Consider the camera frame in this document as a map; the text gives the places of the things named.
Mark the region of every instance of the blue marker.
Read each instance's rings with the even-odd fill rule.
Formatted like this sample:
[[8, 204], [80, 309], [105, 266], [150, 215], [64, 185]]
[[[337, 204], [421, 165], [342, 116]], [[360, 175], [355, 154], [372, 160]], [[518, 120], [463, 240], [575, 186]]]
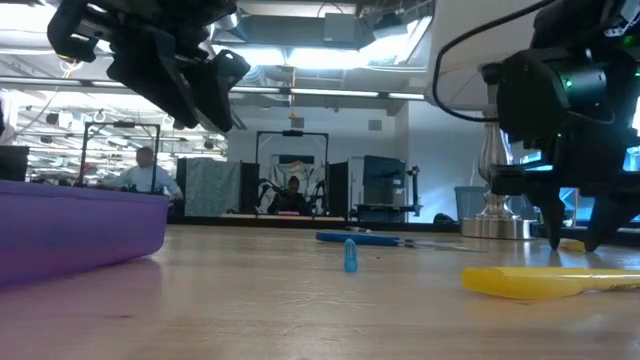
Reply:
[[358, 247], [351, 239], [344, 242], [344, 271], [358, 272]]

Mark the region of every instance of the wooden tabletop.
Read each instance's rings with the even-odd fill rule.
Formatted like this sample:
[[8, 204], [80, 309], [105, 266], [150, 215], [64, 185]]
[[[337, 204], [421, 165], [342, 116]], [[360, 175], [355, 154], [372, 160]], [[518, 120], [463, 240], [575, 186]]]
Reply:
[[0, 358], [640, 358], [638, 292], [512, 301], [460, 283], [465, 266], [638, 269], [637, 251], [463, 244], [487, 253], [360, 247], [345, 274], [343, 247], [312, 231], [171, 227], [151, 258], [1, 290]]

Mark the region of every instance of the ceiling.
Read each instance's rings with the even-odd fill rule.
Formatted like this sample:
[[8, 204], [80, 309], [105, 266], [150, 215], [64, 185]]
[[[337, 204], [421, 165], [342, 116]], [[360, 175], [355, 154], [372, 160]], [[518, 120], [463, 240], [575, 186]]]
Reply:
[[[315, 1], [269, 1], [245, 0], [239, 1], [239, 7], [245, 16], [250, 14], [253, 19], [260, 17], [261, 21], [290, 21], [292, 17], [306, 17], [309, 21], [323, 19], [327, 14], [353, 14], [358, 21], [375, 23], [385, 12], [397, 12], [406, 23], [418, 21], [416, 16], [431, 15], [430, 0], [411, 1], [341, 1], [339, 3], [322, 3]], [[12, 5], [0, 4], [0, 7]], [[56, 56], [49, 47], [46, 38], [46, 25], [53, 13], [53, 8], [45, 6], [11, 8], [13, 13], [0, 10], [0, 76], [21, 76], [41, 78], [62, 78], [69, 72], [70, 64]], [[241, 84], [252, 86], [295, 86], [310, 89], [341, 89], [362, 91], [386, 91], [422, 93], [426, 86], [426, 64], [428, 62], [429, 35], [421, 34], [416, 41], [411, 40], [407, 29], [406, 38], [402, 38], [404, 48], [387, 45], [379, 49], [368, 50], [377, 53], [376, 61], [369, 61], [362, 66], [343, 66], [343, 60], [329, 58], [320, 62], [320, 67], [327, 64], [327, 68], [298, 66], [295, 72], [290, 68], [276, 64], [255, 64], [264, 59], [264, 52], [256, 52], [256, 46], [250, 42], [223, 43], [212, 38], [214, 48], [220, 50], [229, 48], [245, 56], [253, 66], [251, 72], [245, 76]], [[291, 61], [296, 49], [282, 44], [281, 40], [273, 39], [273, 45], [268, 51], [283, 54], [285, 62]], [[100, 46], [97, 50], [98, 58], [90, 64], [82, 64], [73, 68], [70, 77], [73, 79], [109, 80], [106, 69], [112, 59], [107, 46]], [[394, 62], [398, 53], [407, 53], [402, 63]], [[222, 135], [211, 134], [204, 129], [176, 131], [172, 120], [156, 106], [136, 95], [115, 95], [97, 93], [52, 92], [44, 90], [12, 91], [12, 96], [20, 103], [17, 123], [19, 136], [17, 144], [32, 147], [30, 163], [34, 169], [42, 173], [57, 175], [77, 174], [79, 171], [79, 152], [82, 146], [82, 132], [84, 122], [127, 121], [142, 124], [161, 125], [160, 165], [167, 170], [175, 169], [177, 156], [208, 156], [224, 159], [226, 156], [226, 138]], [[353, 118], [353, 109], [373, 111], [362, 113], [363, 119], [393, 117], [402, 108], [405, 101], [361, 99], [328, 96], [284, 96], [258, 94], [232, 94], [230, 97], [232, 108], [237, 114], [237, 131], [249, 127], [264, 127], [269, 122], [272, 128], [288, 125], [282, 122], [289, 108], [293, 105], [298, 109], [327, 109], [338, 113], [343, 109], [349, 110], [351, 116], [340, 117], [342, 131], [348, 131], [349, 117]], [[311, 112], [312, 116], [321, 117], [322, 113]], [[51, 125], [46, 122], [48, 114], [60, 114], [59, 123]], [[135, 150], [140, 146], [152, 145], [150, 134], [141, 127], [133, 129], [114, 129], [104, 127], [91, 130], [94, 137], [88, 142], [88, 161], [98, 165], [101, 176], [114, 176], [122, 169], [134, 164]]]

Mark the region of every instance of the silver metal base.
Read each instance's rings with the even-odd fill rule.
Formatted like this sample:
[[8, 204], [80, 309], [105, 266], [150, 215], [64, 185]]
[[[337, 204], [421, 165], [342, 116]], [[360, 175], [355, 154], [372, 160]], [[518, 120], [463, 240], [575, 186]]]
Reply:
[[532, 239], [533, 221], [522, 219], [462, 219], [462, 236], [485, 239], [528, 240]]

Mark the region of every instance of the blue object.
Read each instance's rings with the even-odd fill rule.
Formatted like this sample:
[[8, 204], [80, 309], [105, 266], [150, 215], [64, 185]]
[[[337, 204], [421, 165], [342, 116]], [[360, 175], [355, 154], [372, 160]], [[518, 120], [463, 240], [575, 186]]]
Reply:
[[358, 272], [358, 247], [351, 239], [344, 243], [344, 271]]
[[325, 242], [344, 243], [353, 240], [356, 245], [398, 246], [400, 238], [397, 236], [371, 235], [351, 232], [317, 232], [316, 240]]

